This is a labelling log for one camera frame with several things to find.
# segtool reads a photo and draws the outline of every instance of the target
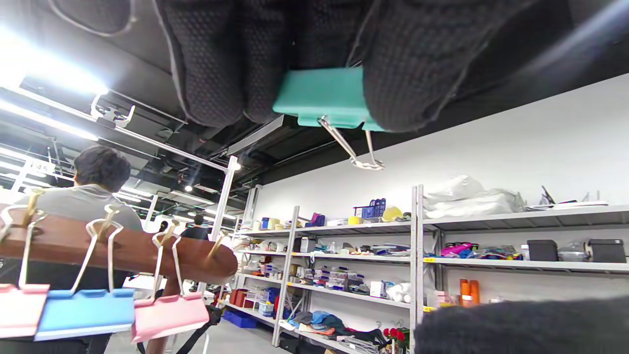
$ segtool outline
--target storage shelf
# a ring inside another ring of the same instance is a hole
[[[288,237],[291,233],[290,229],[286,230],[261,230],[261,231],[242,231],[237,232],[236,236],[247,236],[256,238],[272,238],[272,237]]]
[[[425,219],[424,229],[443,231],[491,231],[559,229],[580,226],[629,226],[629,205],[546,210],[470,217]]]
[[[282,283],[282,281],[278,280],[278,279],[258,277],[257,275],[251,275],[251,274],[242,274],[242,273],[238,273],[238,274],[243,276],[243,277],[245,277],[245,278],[261,280],[263,282],[270,282],[270,283],[276,283],[276,284],[281,284]]]
[[[246,309],[246,308],[244,308],[244,307],[236,306],[236,305],[230,304],[230,303],[229,303],[229,302],[227,302],[227,301],[221,301],[220,303],[221,303],[221,304],[223,304],[223,305],[225,305],[225,306],[229,306],[229,307],[231,307],[232,309],[236,309],[236,310],[238,310],[238,311],[242,311],[242,312],[244,312],[244,313],[246,313],[246,314],[248,314],[248,315],[251,315],[251,316],[253,316],[253,317],[256,317],[257,319],[261,319],[261,320],[263,320],[264,322],[269,323],[271,326],[273,326],[273,325],[275,324],[275,319],[274,319],[273,317],[265,317],[265,316],[263,316],[261,313],[259,313],[259,312],[258,312],[258,311],[256,311],[256,310],[253,310],[253,309]]]
[[[309,236],[375,236],[381,234],[409,234],[411,222],[376,222],[372,224],[304,227],[295,230]]]
[[[332,340],[327,340],[325,339],[322,335],[320,334],[316,334],[316,333],[310,333],[310,332],[304,332],[304,331],[299,331],[299,330],[294,330],[293,333],[296,333],[300,336],[304,336],[306,338],[310,338],[311,340],[321,343],[322,345],[325,345],[327,347],[336,349],[336,350],[340,350],[343,351],[345,353],[349,353],[349,354],[363,354],[357,350],[351,349],[348,346],[344,346],[341,343],[337,342],[337,341],[332,341]]]
[[[293,252],[293,257],[310,257],[310,253],[301,253],[301,252]],[[343,254],[325,254],[325,253],[315,253],[315,259],[328,259],[328,260],[343,260],[343,261],[368,261],[368,262],[377,262],[377,263],[402,263],[409,264],[411,263],[410,257],[392,257],[392,256],[345,256]]]
[[[339,291],[339,290],[330,290],[330,289],[326,289],[326,288],[322,288],[322,287],[314,287],[312,285],[303,285],[303,284],[297,284],[297,283],[288,283],[288,286],[294,287],[294,288],[302,288],[302,289],[306,289],[306,290],[312,290],[312,291],[316,291],[316,292],[324,292],[324,293],[328,293],[328,294],[332,294],[332,295],[351,297],[352,299],[359,299],[359,300],[364,300],[364,301],[369,301],[369,302],[377,302],[379,304],[384,304],[384,305],[391,305],[391,306],[396,306],[396,307],[404,307],[405,309],[410,309],[411,308],[411,304],[407,304],[405,302],[397,302],[397,301],[388,300],[388,299],[381,299],[379,297],[371,297],[369,295],[359,295],[359,294],[354,294],[354,293],[351,293],[351,292],[343,292],[343,291]]]
[[[462,260],[460,258],[424,258],[424,263],[467,268],[557,271],[559,273],[629,274],[629,264],[626,263]]]
[[[246,254],[259,254],[261,256],[273,256],[273,257],[285,257],[285,252],[275,252],[275,251],[249,251],[247,249],[243,249],[241,251],[234,251],[234,253],[246,253]]]

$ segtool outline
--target pink binder clip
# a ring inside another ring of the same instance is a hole
[[[9,211],[25,207],[26,205],[14,205],[3,210],[1,217],[4,221],[4,228],[0,232],[0,243],[10,233],[10,228],[14,226]],[[46,217],[46,214],[37,210],[34,216],[35,221],[28,224],[22,268],[19,271],[19,287],[15,287],[13,284],[0,284],[0,338],[34,336],[42,316],[43,306],[46,303],[50,285],[26,284],[26,267],[28,266],[33,231],[37,223]]]
[[[153,243],[158,249],[153,294],[148,300],[135,301],[135,323],[133,323],[131,327],[132,343],[190,331],[200,328],[209,321],[209,314],[202,298],[203,293],[184,293],[181,271],[179,269],[179,255],[177,254],[177,243],[181,240],[180,236],[173,235],[177,240],[172,245],[172,257],[175,261],[175,271],[177,273],[177,281],[179,282],[181,293],[180,295],[165,296],[155,300],[159,269],[162,264],[162,254],[164,253],[162,243],[168,235],[172,234],[172,231],[178,224],[179,223],[174,220],[173,225],[171,225],[167,232],[160,232],[153,236]],[[165,236],[162,242],[160,242],[157,238],[162,235]]]

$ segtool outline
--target person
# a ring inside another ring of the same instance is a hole
[[[203,227],[203,215],[197,214],[194,216],[194,226],[188,227],[181,233],[181,237],[188,237],[190,239],[207,240],[208,228]]]
[[[168,222],[166,220],[164,220],[159,225],[159,231],[158,232],[164,232],[164,231],[166,231],[166,229],[168,229]]]
[[[37,201],[37,209],[50,215],[83,221],[105,218],[105,206],[118,207],[114,221],[125,228],[142,231],[139,216],[129,206],[119,201],[113,193],[120,191],[131,175],[131,164],[120,152],[106,146],[92,146],[82,151],[74,160],[76,176],[72,188],[50,188]],[[29,197],[16,204],[28,204]],[[5,260],[0,268],[0,283],[18,283],[20,260]],[[28,283],[50,284],[50,290],[72,288],[79,273],[80,265],[62,265],[30,261],[28,263]],[[107,269],[87,267],[78,290],[107,289]],[[114,272],[114,286],[121,288],[126,271]],[[66,340],[32,342],[29,339],[0,340],[2,354],[103,354],[110,334],[68,338]]]

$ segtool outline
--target gray floor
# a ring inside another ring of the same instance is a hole
[[[190,334],[182,333],[177,336],[172,353],[186,342]],[[271,332],[264,329],[243,329],[235,325],[221,321],[219,325],[210,327],[208,354],[229,353],[229,354],[283,354],[286,351],[275,348],[271,345]],[[118,333],[111,337],[105,354],[139,354],[135,345],[131,344],[130,332]],[[202,336],[197,341],[190,354],[202,354],[205,337]]]

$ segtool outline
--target ceiling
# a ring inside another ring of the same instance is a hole
[[[19,0],[11,1],[22,4]],[[66,23],[52,14],[45,3],[32,1],[31,13],[36,14],[36,21],[20,22],[20,17],[15,16],[14,28],[20,28],[35,44],[75,63],[107,85],[110,92],[99,101],[101,106],[125,113],[136,105],[127,129],[224,166],[228,154],[239,157],[243,167],[237,171],[231,186],[228,204],[232,209],[244,208],[248,190],[256,183],[271,183],[347,159],[346,152],[325,130],[300,127],[294,117],[284,117],[268,127],[247,119],[227,128],[207,128],[186,120],[170,73],[168,46],[150,1],[137,2],[138,21],[132,31],[114,38],[97,37]],[[611,30],[598,28],[590,33],[585,42],[579,42],[581,51],[568,50],[558,59],[543,61],[556,43],[571,38],[587,19],[610,3],[611,0],[540,1],[512,19],[496,35],[472,64],[453,102],[445,107],[436,122],[418,132],[376,132],[374,148],[382,149],[626,74],[629,72],[626,64],[629,62],[629,21]],[[23,87],[89,113],[93,96],[82,96],[34,80],[25,81]],[[130,183],[139,189],[144,186],[151,192],[168,192],[182,191],[186,185],[200,185],[221,190],[224,178],[221,171],[95,123],[76,122],[63,112],[4,95],[29,109],[98,132],[104,139],[103,144],[123,151],[130,158],[134,169]],[[0,126],[2,144],[42,156],[50,153],[52,158],[68,163],[88,145],[76,137],[1,114]],[[255,143],[230,150],[230,146],[262,128],[268,134],[258,133],[262,137],[254,139]],[[363,131],[344,130],[343,134],[358,154],[367,152]],[[219,197],[219,193],[200,188],[195,188],[191,194],[213,202]],[[179,208],[176,203],[166,200],[158,209]]]

